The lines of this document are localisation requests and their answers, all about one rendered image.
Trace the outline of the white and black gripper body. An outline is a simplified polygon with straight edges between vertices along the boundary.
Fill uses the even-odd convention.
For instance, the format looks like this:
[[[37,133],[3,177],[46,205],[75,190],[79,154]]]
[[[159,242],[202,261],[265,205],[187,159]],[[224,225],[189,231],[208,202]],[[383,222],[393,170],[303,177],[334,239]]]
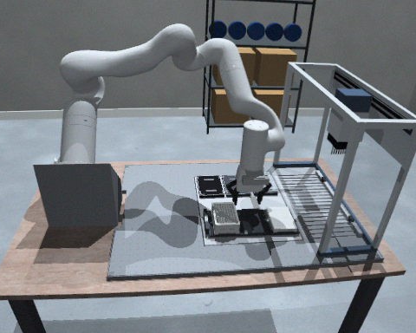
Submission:
[[[235,187],[237,188],[237,192],[240,192],[240,193],[261,192],[263,190],[263,186],[243,186],[242,176],[246,175],[245,170],[247,169],[244,169],[243,167],[241,167],[240,164],[238,165],[236,178],[235,178],[235,180],[237,180],[237,184],[235,185]],[[247,170],[247,171],[250,171],[250,170]]]

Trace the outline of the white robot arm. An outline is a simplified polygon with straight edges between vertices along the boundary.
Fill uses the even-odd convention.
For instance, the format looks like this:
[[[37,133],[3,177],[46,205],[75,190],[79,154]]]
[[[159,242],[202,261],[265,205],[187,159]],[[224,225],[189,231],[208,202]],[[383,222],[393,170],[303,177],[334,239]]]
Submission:
[[[262,171],[265,154],[285,145],[278,117],[252,95],[233,42],[212,38],[196,47],[195,35],[184,24],[170,25],[149,42],[130,49],[114,52],[81,50],[62,58],[60,72],[73,89],[74,96],[63,109],[61,153],[59,159],[55,158],[55,164],[95,163],[97,109],[105,94],[102,76],[143,74],[156,68],[168,56],[178,69],[184,71],[195,71],[212,64],[218,66],[231,110],[257,119],[244,123],[240,166],[259,171],[245,170],[242,184],[268,185],[270,178]]]

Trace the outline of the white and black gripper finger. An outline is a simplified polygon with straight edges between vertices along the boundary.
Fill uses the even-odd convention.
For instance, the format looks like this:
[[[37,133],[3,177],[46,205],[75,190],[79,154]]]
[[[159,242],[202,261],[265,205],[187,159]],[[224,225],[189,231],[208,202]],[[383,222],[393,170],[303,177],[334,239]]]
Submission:
[[[257,194],[257,202],[259,205],[261,205],[261,200],[263,201],[263,196],[266,192],[269,191],[269,189],[272,187],[271,183],[269,183],[266,187],[263,188],[261,192],[258,192]]]
[[[239,194],[239,192],[237,192],[236,187],[234,189],[232,189],[231,187],[235,186],[236,184],[237,184],[237,180],[234,180],[231,183],[226,185],[228,191],[232,194],[232,202],[235,202],[235,206],[237,205],[237,195]]]

